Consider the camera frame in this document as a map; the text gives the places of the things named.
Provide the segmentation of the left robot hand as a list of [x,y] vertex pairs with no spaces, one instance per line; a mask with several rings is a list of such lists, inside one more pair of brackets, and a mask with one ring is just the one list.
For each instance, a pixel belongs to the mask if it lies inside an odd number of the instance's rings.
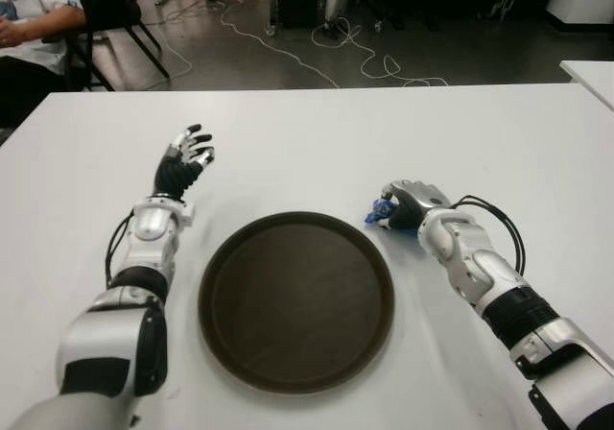
[[215,160],[213,139],[196,124],[182,130],[166,148],[153,178],[153,195],[181,201],[186,190]]

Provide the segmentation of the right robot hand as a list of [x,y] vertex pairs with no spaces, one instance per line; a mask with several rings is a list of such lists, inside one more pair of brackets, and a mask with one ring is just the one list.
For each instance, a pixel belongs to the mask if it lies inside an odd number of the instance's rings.
[[398,201],[397,207],[380,221],[383,227],[391,229],[417,230],[431,210],[452,205],[434,185],[408,179],[395,180],[383,187],[382,199],[392,198]]

